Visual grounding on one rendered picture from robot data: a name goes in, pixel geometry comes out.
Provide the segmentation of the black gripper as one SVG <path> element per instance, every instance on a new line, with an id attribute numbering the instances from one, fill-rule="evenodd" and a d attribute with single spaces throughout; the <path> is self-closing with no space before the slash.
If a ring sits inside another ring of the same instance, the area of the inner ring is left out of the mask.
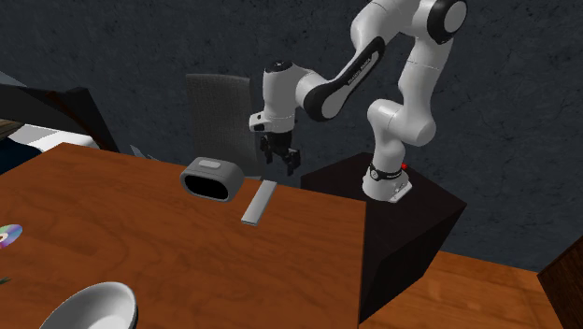
<path id="1" fill-rule="evenodd" d="M 292 131 L 285 133 L 268 132 L 261 137 L 260 150 L 269 165 L 273 162 L 273 153 L 286 154 L 283 157 L 287 165 L 287 175 L 291 176 L 295 169 L 301 165 L 299 150 L 291 149 Z"/>

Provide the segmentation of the grey flat remote control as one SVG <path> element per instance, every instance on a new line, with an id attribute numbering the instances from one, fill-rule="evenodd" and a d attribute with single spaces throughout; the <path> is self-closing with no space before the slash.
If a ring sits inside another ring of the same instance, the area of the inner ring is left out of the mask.
<path id="1" fill-rule="evenodd" d="M 270 202 L 270 199 L 277 187 L 277 183 L 271 180 L 263 180 L 256 194 L 254 194 L 248 208 L 241 218 L 244 224 L 257 226 Z"/>

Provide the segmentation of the grey oval speaker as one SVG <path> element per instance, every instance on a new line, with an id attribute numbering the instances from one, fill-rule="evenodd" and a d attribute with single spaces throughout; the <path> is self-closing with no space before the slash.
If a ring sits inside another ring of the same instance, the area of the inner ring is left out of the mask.
<path id="1" fill-rule="evenodd" d="M 184 190 L 191 195 L 229 202 L 243 185 L 245 176 L 237 164 L 197 157 L 183 170 L 179 180 Z"/>

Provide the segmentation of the grey office chair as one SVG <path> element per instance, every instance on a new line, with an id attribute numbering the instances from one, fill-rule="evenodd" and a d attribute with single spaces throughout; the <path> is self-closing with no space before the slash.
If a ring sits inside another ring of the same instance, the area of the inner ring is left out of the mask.
<path id="1" fill-rule="evenodd" d="M 188 74 L 186 88 L 192 112 L 196 156 L 238 165 L 246 177 L 264 175 L 259 136 L 249 129 L 253 113 L 250 79 L 220 74 Z"/>

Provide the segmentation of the dark robot stand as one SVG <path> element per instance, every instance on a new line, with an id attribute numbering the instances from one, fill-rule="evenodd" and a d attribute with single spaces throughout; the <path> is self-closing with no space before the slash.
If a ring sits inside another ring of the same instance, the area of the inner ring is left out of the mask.
<path id="1" fill-rule="evenodd" d="M 397 203 L 362 191 L 372 160 L 362 152 L 301 177 L 301 188 L 366 203 L 360 319 L 364 322 L 419 280 L 467 204 L 412 167 L 412 189 Z"/>

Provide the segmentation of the dark bed with white sheet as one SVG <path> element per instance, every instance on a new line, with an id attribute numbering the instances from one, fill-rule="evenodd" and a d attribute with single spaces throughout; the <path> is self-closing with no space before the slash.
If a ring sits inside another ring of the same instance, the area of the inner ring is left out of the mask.
<path id="1" fill-rule="evenodd" d="M 63 142 L 120 150 L 88 89 L 27 87 L 0 71 L 0 175 Z"/>

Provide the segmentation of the white bowl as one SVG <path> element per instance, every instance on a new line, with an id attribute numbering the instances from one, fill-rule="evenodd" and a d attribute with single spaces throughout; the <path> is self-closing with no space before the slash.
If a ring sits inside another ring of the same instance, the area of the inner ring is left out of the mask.
<path id="1" fill-rule="evenodd" d="M 136 329 L 134 292 L 115 281 L 97 283 L 71 295 L 39 329 Z"/>

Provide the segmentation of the iridescent disc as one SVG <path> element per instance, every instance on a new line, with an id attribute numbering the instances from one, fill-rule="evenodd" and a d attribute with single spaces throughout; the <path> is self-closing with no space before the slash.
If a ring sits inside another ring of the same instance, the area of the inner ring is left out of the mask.
<path id="1" fill-rule="evenodd" d="M 0 226 L 0 249 L 12 244 L 22 233 L 22 226 L 19 224 L 7 224 Z"/>

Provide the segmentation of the dark wooden cabinet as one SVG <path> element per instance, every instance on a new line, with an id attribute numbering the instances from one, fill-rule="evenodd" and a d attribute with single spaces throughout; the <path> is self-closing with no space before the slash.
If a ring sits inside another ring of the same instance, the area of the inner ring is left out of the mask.
<path id="1" fill-rule="evenodd" d="M 583 329 L 583 236 L 537 274 L 563 329 Z"/>

